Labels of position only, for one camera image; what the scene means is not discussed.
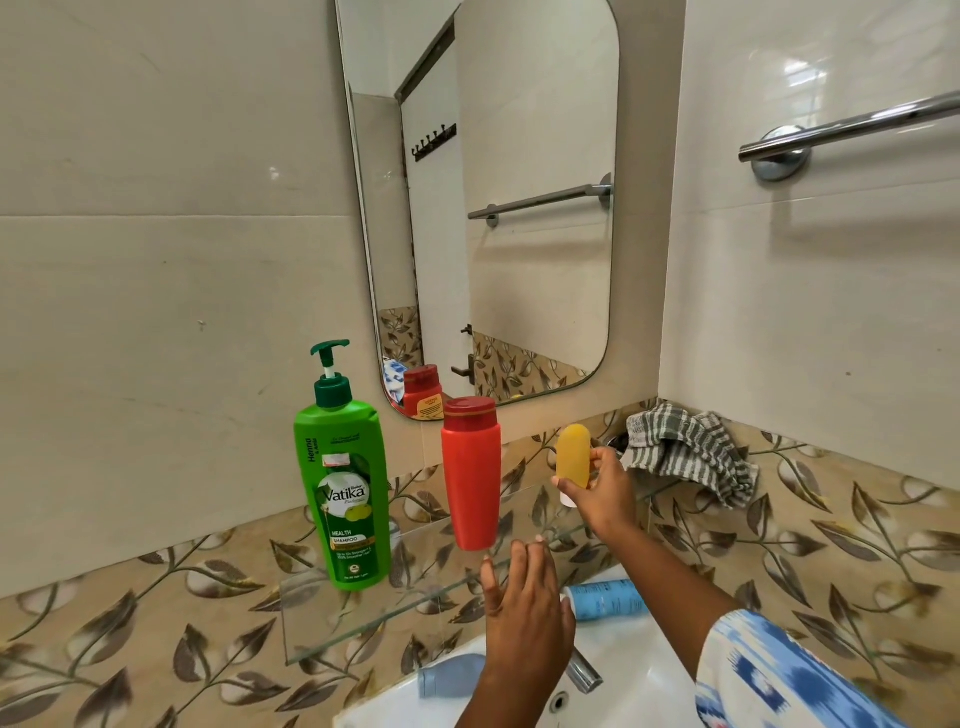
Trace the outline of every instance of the hand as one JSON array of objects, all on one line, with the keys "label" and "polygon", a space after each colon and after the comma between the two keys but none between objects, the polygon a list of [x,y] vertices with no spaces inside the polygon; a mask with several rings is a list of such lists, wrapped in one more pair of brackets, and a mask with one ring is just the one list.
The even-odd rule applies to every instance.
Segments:
[{"label": "hand", "polygon": [[543,711],[573,654],[576,619],[560,601],[557,567],[542,537],[511,545],[510,577],[501,591],[488,558],[480,568],[487,607],[487,664],[481,685],[519,695],[531,717]]},{"label": "hand", "polygon": [[636,529],[634,483],[613,448],[595,448],[590,460],[599,471],[588,489],[572,480],[553,478],[553,484],[577,504],[584,521],[605,544],[625,530]]}]

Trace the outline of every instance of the red bottle cap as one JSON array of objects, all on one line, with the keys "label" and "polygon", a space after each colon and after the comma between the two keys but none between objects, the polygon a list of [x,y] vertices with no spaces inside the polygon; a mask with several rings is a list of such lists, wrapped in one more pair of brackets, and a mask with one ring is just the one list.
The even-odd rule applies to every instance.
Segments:
[{"label": "red bottle cap", "polygon": [[458,397],[444,402],[444,429],[476,432],[496,425],[496,402],[489,397]]},{"label": "red bottle cap", "polygon": [[403,389],[405,393],[426,392],[440,386],[440,375],[437,374],[435,364],[408,369],[403,373]]}]

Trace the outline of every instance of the reflected door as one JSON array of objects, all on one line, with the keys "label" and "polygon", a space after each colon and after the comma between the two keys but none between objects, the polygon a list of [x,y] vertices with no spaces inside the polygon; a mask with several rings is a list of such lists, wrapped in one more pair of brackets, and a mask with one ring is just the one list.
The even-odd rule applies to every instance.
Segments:
[{"label": "reflected door", "polygon": [[437,365],[441,385],[448,395],[468,397],[474,394],[473,385],[451,371],[451,367],[466,369],[473,351],[472,337],[461,333],[470,322],[470,293],[460,137],[454,137],[420,161],[415,161],[411,152],[421,139],[439,131],[442,125],[451,127],[459,119],[455,42],[404,100],[400,112],[406,142],[423,359]]}]

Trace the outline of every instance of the mirror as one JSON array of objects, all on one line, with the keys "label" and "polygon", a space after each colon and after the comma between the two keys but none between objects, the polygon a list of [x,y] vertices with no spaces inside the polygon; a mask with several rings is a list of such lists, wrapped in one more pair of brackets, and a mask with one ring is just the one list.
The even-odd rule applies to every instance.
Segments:
[{"label": "mirror", "polygon": [[607,0],[339,0],[384,391],[507,403],[607,348],[619,41]]}]

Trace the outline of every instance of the sink drain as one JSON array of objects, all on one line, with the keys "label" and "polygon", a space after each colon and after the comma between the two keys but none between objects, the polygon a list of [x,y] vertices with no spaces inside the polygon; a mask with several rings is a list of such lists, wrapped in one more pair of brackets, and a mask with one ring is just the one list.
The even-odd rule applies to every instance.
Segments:
[{"label": "sink drain", "polygon": [[550,713],[559,713],[570,702],[570,696],[566,691],[560,691],[550,700]]}]

